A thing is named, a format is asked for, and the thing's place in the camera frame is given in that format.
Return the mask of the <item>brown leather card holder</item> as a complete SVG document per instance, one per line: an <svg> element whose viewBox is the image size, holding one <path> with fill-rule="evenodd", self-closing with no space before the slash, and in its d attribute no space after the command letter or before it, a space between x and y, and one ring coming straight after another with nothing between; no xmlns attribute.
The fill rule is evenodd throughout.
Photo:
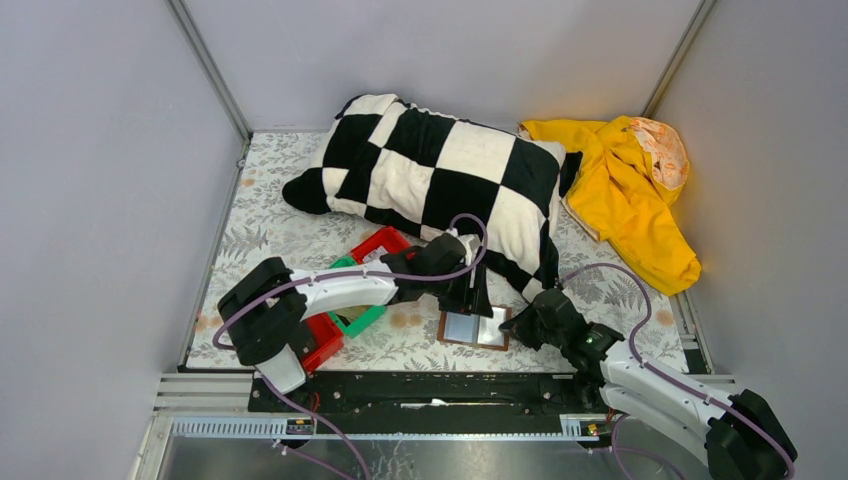
<svg viewBox="0 0 848 480"><path fill-rule="evenodd" d="M494 306L493 317L443 311L437 339L471 348L507 351L509 337L499 327L511 318L512 309L506 306Z"/></svg>

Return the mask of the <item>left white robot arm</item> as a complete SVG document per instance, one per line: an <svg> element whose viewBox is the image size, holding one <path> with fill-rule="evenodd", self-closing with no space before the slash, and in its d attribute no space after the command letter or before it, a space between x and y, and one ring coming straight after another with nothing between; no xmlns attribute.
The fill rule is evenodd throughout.
<svg viewBox="0 0 848 480"><path fill-rule="evenodd" d="M270 257L219 300L223 325L213 343L220 347L227 336L241 365L254 367L272 391L289 393L307 377L292 337L302 321L318 314L431 295L451 309L488 315L488 302L473 300L485 283L479 268L486 246L486 235L450 229L423 247L352 267L292 270Z"/></svg>

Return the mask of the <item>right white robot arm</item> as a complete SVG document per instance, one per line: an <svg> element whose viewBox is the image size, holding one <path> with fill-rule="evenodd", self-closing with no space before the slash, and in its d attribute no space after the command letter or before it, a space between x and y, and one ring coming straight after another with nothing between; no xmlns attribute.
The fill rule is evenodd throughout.
<svg viewBox="0 0 848 480"><path fill-rule="evenodd" d="M790 479L797 449L760 394L730 393L641 356L618 331L549 289L500 331L535 350L558 349L604 403L675 441L714 479Z"/></svg>

